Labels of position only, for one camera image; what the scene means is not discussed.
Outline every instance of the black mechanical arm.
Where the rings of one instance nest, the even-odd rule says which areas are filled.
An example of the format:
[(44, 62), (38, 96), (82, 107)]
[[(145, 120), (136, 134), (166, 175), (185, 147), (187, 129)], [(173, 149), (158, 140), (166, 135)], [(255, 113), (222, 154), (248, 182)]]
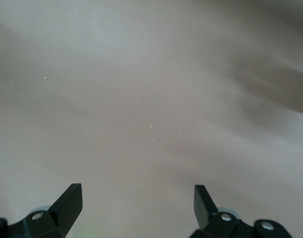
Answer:
[[(203, 185), (195, 186), (194, 209), (200, 229), (190, 238), (292, 238), (279, 223), (257, 220), (254, 227), (217, 209)], [(64, 238), (82, 210), (81, 184), (72, 184), (46, 211), (33, 212), (8, 226), (0, 218), (0, 238)]]

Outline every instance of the smooth beige surface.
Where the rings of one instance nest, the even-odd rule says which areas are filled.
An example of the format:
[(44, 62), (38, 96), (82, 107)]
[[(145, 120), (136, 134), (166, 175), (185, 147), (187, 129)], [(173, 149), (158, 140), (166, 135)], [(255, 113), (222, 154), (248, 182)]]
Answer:
[(195, 184), (303, 237), (303, 25), (238, 1), (0, 1), (0, 216), (73, 182), (69, 238), (187, 238)]

